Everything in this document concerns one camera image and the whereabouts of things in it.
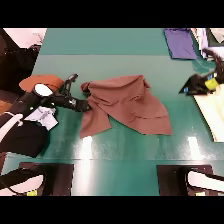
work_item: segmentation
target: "teal tabletop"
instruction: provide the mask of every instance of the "teal tabletop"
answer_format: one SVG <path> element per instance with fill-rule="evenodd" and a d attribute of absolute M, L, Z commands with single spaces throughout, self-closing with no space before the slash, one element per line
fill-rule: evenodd
<path fill-rule="evenodd" d="M 144 74 L 168 109 L 173 134 L 141 135 L 110 118 L 112 129 L 80 139 L 82 114 L 58 108 L 48 148 L 36 159 L 8 153 L 2 173 L 24 161 L 72 163 L 72 195 L 158 195 L 158 164 L 211 164 L 224 175 L 223 143 L 213 142 L 194 99 L 178 94 L 189 76 L 213 68 L 200 56 L 172 60 L 160 28 L 48 29 L 34 75 L 77 73 L 71 93 L 84 99 L 83 82 Z"/>

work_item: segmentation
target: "purple cloth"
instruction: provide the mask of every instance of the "purple cloth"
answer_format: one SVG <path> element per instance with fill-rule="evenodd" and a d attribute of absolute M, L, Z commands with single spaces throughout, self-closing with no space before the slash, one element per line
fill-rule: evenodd
<path fill-rule="evenodd" d="M 197 59 L 189 28 L 166 28 L 164 32 L 172 58 Z"/>

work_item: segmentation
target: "orange cloth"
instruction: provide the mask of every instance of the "orange cloth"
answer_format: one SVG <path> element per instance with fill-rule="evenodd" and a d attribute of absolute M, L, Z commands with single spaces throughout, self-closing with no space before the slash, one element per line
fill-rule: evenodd
<path fill-rule="evenodd" d="M 110 129 L 108 115 L 141 134 L 171 135 L 167 109 L 149 88 L 143 75 L 83 83 L 92 110 L 83 115 L 80 137 Z"/>
<path fill-rule="evenodd" d="M 22 80 L 19 86 L 26 92 L 32 92 L 34 86 L 39 83 L 47 85 L 55 92 L 64 84 L 64 81 L 55 75 L 32 75 Z"/>

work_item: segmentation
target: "table surface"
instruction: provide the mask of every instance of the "table surface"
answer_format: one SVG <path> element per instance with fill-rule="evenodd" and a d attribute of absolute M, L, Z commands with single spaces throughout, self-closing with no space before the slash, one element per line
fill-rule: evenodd
<path fill-rule="evenodd" d="M 72 195 L 158 195 L 159 164 L 211 164 L 224 175 L 223 143 L 213 142 L 194 99 L 178 94 L 189 76 L 213 68 L 200 56 L 172 60 L 160 28 L 49 28 L 33 74 L 77 73 L 71 89 L 77 98 L 85 98 L 85 81 L 144 74 L 168 109 L 173 135 L 141 135 L 110 118 L 112 129 L 80 139 L 82 114 L 59 108 L 47 150 L 36 159 L 8 153 L 2 173 L 26 161 L 74 163 Z"/>

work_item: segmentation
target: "yellow label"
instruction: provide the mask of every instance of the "yellow label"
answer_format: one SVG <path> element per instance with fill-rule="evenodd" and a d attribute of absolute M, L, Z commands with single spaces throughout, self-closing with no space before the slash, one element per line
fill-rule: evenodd
<path fill-rule="evenodd" d="M 213 89 L 215 89 L 219 84 L 218 84 L 218 82 L 216 81 L 215 78 L 212 78 L 212 79 L 206 81 L 206 82 L 205 82 L 205 85 L 207 86 L 207 88 L 208 88 L 209 90 L 213 90 Z"/>
<path fill-rule="evenodd" d="M 37 196 L 37 190 L 27 192 L 27 196 Z"/>
<path fill-rule="evenodd" d="M 205 192 L 198 192 L 196 193 L 196 196 L 205 196 Z"/>

